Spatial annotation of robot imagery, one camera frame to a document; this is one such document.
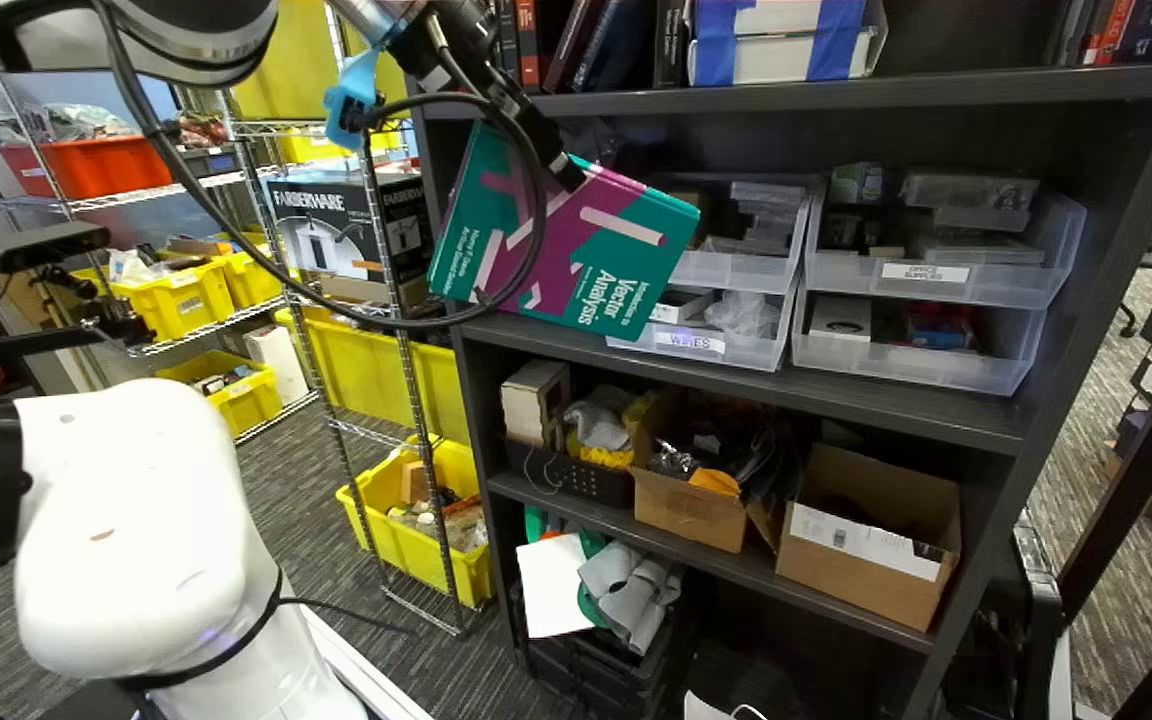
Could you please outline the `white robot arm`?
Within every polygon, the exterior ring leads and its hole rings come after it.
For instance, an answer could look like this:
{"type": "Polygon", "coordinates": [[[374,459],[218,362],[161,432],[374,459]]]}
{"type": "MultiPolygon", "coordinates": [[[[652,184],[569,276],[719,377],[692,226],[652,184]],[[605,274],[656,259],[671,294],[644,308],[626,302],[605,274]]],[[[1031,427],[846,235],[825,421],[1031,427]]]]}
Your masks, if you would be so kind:
{"type": "Polygon", "coordinates": [[[32,666],[164,720],[434,720],[287,585],[182,379],[0,399],[0,568],[32,666]]]}

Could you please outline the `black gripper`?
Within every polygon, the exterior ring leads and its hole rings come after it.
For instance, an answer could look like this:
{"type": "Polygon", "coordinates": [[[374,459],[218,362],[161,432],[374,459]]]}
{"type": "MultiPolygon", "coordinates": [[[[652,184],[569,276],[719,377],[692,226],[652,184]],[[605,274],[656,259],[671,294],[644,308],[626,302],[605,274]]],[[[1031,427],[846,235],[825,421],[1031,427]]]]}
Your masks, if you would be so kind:
{"type": "Polygon", "coordinates": [[[471,95],[491,116],[532,124],[528,93],[498,66],[478,0],[360,0],[360,31],[417,83],[417,95],[471,95]]]}

